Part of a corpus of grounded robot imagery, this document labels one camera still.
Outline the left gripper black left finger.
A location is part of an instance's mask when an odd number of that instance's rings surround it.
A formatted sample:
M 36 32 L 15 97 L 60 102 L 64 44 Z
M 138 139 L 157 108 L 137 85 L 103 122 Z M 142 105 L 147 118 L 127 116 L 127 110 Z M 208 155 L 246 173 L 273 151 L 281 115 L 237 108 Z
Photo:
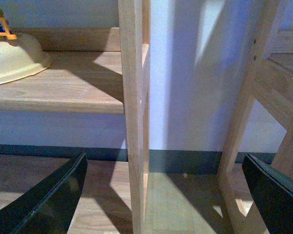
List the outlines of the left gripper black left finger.
M 70 159 L 0 210 L 0 234 L 65 234 L 82 195 L 87 159 Z

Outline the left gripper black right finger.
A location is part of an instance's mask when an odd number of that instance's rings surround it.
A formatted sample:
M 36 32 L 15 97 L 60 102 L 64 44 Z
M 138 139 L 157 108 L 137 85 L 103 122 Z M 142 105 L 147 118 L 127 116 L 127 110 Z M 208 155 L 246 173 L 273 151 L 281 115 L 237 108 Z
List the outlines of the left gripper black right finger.
M 250 154 L 242 170 L 268 231 L 293 234 L 293 180 Z

